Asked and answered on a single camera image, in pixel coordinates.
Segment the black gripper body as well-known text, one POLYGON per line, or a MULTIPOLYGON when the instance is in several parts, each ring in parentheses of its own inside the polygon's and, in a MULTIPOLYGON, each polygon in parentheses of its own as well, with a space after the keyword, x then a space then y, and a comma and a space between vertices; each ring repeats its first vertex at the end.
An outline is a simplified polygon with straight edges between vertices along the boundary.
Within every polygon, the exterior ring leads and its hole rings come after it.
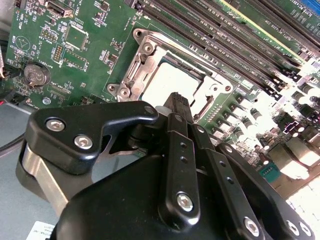
POLYGON ((200 219, 186 231, 168 227, 158 212, 167 160, 148 156, 76 194, 56 224, 58 240, 239 240, 217 204, 207 177, 197 175, 200 219))

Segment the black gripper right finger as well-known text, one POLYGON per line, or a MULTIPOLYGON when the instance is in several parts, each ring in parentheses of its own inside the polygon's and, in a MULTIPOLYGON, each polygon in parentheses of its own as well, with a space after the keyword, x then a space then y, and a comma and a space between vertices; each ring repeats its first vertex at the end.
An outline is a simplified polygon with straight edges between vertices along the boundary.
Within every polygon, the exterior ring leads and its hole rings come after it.
POLYGON ((183 101, 198 164, 204 167, 230 240, 313 240, 315 233, 228 143, 213 146, 183 101))

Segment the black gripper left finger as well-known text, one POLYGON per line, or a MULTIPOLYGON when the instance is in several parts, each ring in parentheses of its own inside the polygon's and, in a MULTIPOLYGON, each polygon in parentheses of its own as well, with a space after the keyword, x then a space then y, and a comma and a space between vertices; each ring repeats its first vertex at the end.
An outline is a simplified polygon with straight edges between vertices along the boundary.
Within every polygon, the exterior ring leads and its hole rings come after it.
POLYGON ((144 157, 167 160, 159 217, 171 229, 189 229, 199 221, 200 199, 184 100, 171 94, 165 103, 167 115, 144 101, 36 111, 27 123, 17 179, 51 203, 60 217, 75 195, 95 184, 92 169, 101 153, 118 155, 145 148, 144 157))

